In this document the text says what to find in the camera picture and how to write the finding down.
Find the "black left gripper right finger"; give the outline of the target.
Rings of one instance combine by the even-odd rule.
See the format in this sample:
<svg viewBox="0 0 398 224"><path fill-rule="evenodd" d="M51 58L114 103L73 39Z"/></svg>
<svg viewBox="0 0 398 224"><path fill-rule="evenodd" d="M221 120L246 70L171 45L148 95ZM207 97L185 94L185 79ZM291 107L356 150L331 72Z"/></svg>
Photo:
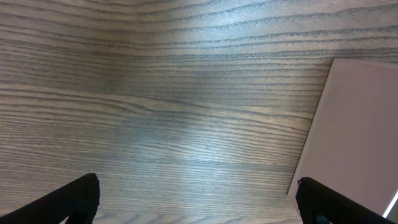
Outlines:
<svg viewBox="0 0 398 224"><path fill-rule="evenodd" d="M295 196L303 224L395 224L310 177Z"/></svg>

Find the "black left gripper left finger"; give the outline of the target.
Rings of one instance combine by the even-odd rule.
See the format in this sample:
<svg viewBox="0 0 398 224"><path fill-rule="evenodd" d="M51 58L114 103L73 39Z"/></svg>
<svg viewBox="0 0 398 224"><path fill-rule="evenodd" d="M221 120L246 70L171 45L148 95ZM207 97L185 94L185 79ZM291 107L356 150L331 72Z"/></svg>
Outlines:
<svg viewBox="0 0 398 224"><path fill-rule="evenodd" d="M100 182L89 173L2 216L1 223L92 224L99 204Z"/></svg>

